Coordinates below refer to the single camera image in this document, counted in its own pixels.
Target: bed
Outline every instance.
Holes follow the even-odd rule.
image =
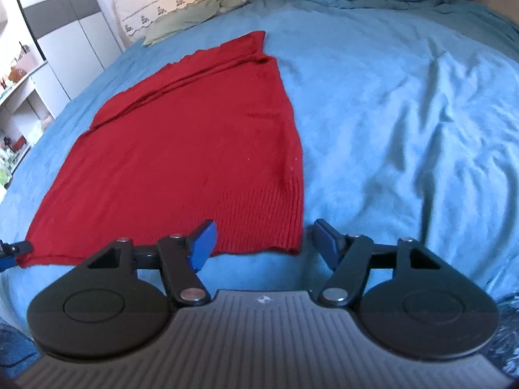
[[[0,205],[24,240],[77,137],[113,95],[167,63],[266,32],[303,146],[304,224],[394,244],[414,236],[496,300],[519,292],[519,27],[475,2],[345,10],[255,0],[145,48],[138,42],[72,100],[20,165]],[[142,130],[144,140],[153,130]],[[32,298],[70,266],[0,274],[0,316],[29,334]],[[331,274],[306,235],[298,256],[211,258],[218,288],[316,289]],[[373,272],[368,286],[388,279]],[[139,276],[160,286],[157,273]]]

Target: red fabric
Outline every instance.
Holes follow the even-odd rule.
[[[151,244],[206,218],[213,254],[296,252],[302,149],[264,37],[197,51],[109,100],[43,199],[19,265],[77,265],[117,238]]]

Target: metal screw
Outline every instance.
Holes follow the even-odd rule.
[[[332,303],[340,303],[348,298],[348,292],[342,288],[326,288],[322,294],[326,300]]]
[[[200,301],[206,296],[206,292],[201,288],[186,288],[180,293],[180,298],[186,301]]]

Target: blue bed sheet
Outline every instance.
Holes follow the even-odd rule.
[[[398,12],[255,1],[160,44],[132,46],[21,164],[0,205],[2,239],[25,238],[69,149],[106,100],[166,63],[253,30],[267,32],[265,52],[277,58],[294,107],[305,225],[323,217],[386,244],[414,236],[494,297],[519,290],[519,32],[469,2]],[[153,130],[142,136],[146,145]],[[0,274],[0,316],[28,333],[29,302],[69,269]],[[223,255],[199,275],[214,293],[316,289],[330,271],[305,239],[299,256]],[[140,276],[159,281],[150,271]]]

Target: cabinet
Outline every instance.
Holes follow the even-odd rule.
[[[78,96],[120,55],[97,0],[19,1],[28,28],[68,98]]]

